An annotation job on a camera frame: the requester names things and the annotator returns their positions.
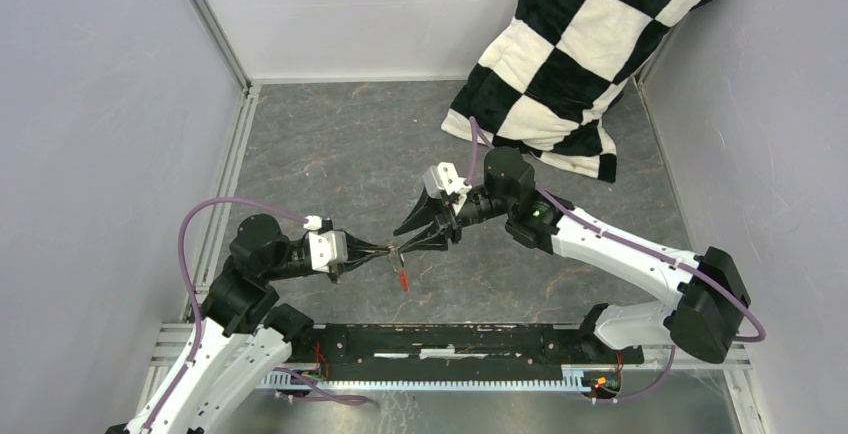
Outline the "metal key holder plate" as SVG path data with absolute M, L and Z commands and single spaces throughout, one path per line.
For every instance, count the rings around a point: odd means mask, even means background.
M 398 245 L 390 244 L 388 246 L 388 260 L 395 272 L 401 273 L 404 270 L 405 265 L 403 255 L 400 252 L 400 247 Z

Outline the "red key tag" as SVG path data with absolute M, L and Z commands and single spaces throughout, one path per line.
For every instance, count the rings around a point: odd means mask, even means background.
M 403 269 L 399 269 L 397 271 L 397 274 L 398 274 L 398 278 L 399 278 L 399 282 L 400 282 L 402 291 L 408 292 L 409 291 L 409 284 L 408 284 L 408 279 L 407 279 L 405 271 Z

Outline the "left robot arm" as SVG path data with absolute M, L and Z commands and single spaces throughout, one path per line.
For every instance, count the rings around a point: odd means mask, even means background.
M 333 282 L 389 254 L 312 216 L 292 240 L 267 214 L 246 218 L 195 316 L 192 337 L 148 403 L 111 433 L 211 433 L 286 360 L 314 348 L 313 320 L 281 303 L 273 282 L 326 275 Z

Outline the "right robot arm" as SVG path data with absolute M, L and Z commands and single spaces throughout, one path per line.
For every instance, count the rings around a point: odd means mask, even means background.
M 707 363 L 725 361 L 742 341 L 751 299 L 732 256 L 702 254 L 647 241 L 538 188 L 521 153 L 497 147 L 483 159 L 483 181 L 470 186 L 451 163 L 430 167 L 423 191 L 394 235 L 401 250 L 445 251 L 463 229 L 504 217 L 506 232 L 530 249 L 595 266 L 652 296 L 629 306 L 599 304 L 577 336 L 580 354 L 602 362 L 631 347 L 674 345 Z

